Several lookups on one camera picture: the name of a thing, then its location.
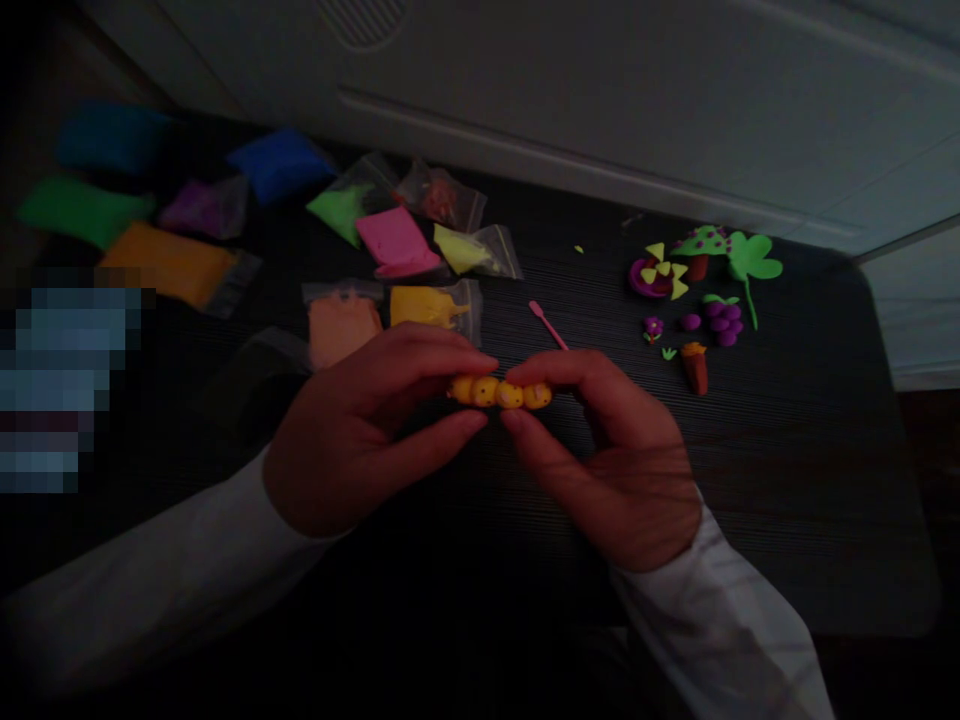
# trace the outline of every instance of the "purple clay grape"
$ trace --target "purple clay grape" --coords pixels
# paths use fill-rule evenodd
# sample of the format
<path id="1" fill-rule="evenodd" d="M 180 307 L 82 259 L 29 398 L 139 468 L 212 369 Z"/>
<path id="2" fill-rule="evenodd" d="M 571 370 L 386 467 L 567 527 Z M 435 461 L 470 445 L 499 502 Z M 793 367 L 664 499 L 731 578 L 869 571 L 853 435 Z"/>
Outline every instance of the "purple clay grape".
<path id="1" fill-rule="evenodd" d="M 693 332 L 700 327 L 700 316 L 695 315 L 694 313 L 684 315 L 682 318 L 680 318 L 680 327 L 687 332 Z"/>

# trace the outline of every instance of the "purple clay bag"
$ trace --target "purple clay bag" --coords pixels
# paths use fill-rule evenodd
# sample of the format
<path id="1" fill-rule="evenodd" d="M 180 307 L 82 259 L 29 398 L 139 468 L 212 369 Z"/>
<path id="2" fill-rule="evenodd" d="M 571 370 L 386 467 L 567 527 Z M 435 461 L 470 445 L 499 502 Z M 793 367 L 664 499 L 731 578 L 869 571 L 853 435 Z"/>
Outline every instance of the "purple clay bag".
<path id="1" fill-rule="evenodd" d="M 243 175 L 207 185 L 189 180 L 170 203 L 157 225 L 174 232 L 201 232 L 217 240 L 243 234 L 250 182 Z"/>

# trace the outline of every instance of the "right hand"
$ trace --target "right hand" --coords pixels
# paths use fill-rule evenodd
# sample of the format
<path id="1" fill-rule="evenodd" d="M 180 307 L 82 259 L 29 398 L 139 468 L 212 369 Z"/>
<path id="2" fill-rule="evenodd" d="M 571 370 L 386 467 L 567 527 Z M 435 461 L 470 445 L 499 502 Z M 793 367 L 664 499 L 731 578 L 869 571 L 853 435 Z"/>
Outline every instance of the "right hand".
<path id="1" fill-rule="evenodd" d="M 597 453 L 580 463 L 525 410 L 501 413 L 520 461 L 615 565 L 656 570 L 687 550 L 701 503 L 683 436 L 664 405 L 596 350 L 540 353 L 507 382 L 570 387 Z"/>

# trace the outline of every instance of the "left hand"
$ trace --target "left hand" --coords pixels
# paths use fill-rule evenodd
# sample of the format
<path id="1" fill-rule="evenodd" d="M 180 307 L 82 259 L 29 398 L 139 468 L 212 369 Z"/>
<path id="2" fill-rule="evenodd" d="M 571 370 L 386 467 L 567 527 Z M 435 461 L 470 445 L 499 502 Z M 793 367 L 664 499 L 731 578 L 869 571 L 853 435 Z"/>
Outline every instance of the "left hand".
<path id="1" fill-rule="evenodd" d="M 294 399 L 264 462 L 264 485 L 298 532 L 349 530 L 402 488 L 439 470 L 487 424 L 478 410 L 448 415 L 400 442 L 418 403 L 453 375 L 486 375 L 497 360 L 450 330 L 402 323 L 333 367 Z"/>

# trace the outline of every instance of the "pink plastic tool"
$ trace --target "pink plastic tool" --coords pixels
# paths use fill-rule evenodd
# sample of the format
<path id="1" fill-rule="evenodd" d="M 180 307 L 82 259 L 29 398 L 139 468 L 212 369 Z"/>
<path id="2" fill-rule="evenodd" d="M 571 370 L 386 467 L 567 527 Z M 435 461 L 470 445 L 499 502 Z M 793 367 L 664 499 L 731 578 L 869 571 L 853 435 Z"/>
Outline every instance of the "pink plastic tool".
<path id="1" fill-rule="evenodd" d="M 557 331 L 553 329 L 553 325 L 550 324 L 550 321 L 543 316 L 543 308 L 540 307 L 540 303 L 536 300 L 530 301 L 530 309 L 533 310 L 533 314 L 536 315 L 547 326 L 547 330 L 550 331 L 550 334 L 553 335 L 553 339 L 557 341 L 557 345 L 560 346 L 561 350 L 569 350 L 567 344 L 563 341 L 563 338 L 557 334 Z"/>

